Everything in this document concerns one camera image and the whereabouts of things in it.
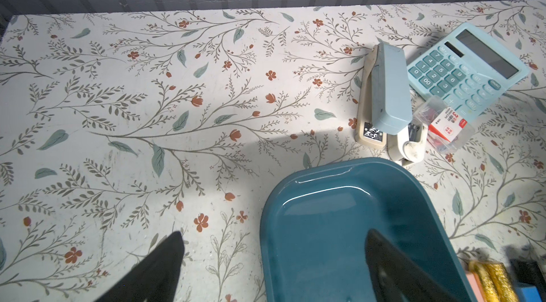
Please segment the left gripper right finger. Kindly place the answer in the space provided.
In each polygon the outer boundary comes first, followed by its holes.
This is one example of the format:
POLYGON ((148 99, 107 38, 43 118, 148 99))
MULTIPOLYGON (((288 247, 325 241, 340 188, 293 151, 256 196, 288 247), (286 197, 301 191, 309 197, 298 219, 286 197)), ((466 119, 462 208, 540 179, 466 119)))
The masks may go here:
POLYGON ((365 239, 365 259, 377 301, 455 301, 376 229, 365 239))

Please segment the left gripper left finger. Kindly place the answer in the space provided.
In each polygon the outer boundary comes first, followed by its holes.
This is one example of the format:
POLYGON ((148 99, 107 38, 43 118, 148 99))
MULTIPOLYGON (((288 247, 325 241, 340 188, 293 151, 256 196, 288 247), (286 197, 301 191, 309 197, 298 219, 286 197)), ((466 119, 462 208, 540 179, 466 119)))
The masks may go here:
POLYGON ((185 253, 183 236, 173 232, 99 301, 173 301, 185 253))

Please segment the teal plastic storage box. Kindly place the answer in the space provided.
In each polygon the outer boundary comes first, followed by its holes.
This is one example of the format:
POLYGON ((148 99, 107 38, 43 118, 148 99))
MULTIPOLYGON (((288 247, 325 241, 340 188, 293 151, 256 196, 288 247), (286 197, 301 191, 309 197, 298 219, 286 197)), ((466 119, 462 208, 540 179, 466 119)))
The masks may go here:
POLYGON ((269 301, 374 301, 366 238, 377 231, 458 301, 474 295, 425 189, 402 166, 361 158, 289 175, 262 211, 269 301))

